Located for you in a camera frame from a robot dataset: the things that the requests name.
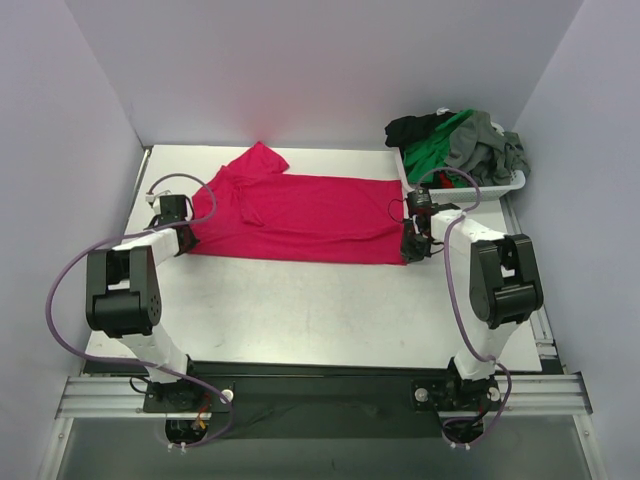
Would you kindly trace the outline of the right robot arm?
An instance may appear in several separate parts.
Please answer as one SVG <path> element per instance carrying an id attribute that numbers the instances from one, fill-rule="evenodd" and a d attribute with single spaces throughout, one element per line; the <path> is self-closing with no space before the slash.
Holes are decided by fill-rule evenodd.
<path id="1" fill-rule="evenodd" d="M 443 383 L 448 404 L 465 408 L 476 400 L 476 381 L 490 378 L 518 326 L 541 309 L 544 300 L 534 247 L 524 234 L 509 235 L 467 216 L 458 206 L 438 204 L 424 188 L 405 198 L 401 256 L 407 263 L 432 257 L 440 246 L 454 318 L 464 348 L 452 358 L 455 376 Z M 468 296 L 475 316 L 467 331 L 455 294 L 451 252 L 469 261 Z"/>

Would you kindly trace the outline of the red t-shirt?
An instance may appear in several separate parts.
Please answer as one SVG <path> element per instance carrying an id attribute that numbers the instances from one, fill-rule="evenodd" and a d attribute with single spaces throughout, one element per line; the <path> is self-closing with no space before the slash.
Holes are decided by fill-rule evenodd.
<path id="1" fill-rule="evenodd" d="M 292 174 L 256 143 L 192 197 L 195 253 L 251 259 L 401 265 L 398 180 Z"/>

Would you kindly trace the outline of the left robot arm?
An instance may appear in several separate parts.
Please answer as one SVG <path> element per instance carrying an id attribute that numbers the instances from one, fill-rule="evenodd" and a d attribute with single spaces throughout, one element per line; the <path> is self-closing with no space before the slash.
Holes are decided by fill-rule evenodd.
<path id="1" fill-rule="evenodd" d="M 192 250 L 198 243 L 185 195 L 164 195 L 152 203 L 155 215 L 147 234 L 110 249 L 88 254 L 86 318 L 93 331 L 104 333 L 145 362 L 151 384 L 168 386 L 166 398 L 182 412 L 195 409 L 202 387 L 186 377 L 190 358 L 161 325 L 162 299 L 156 268 Z"/>

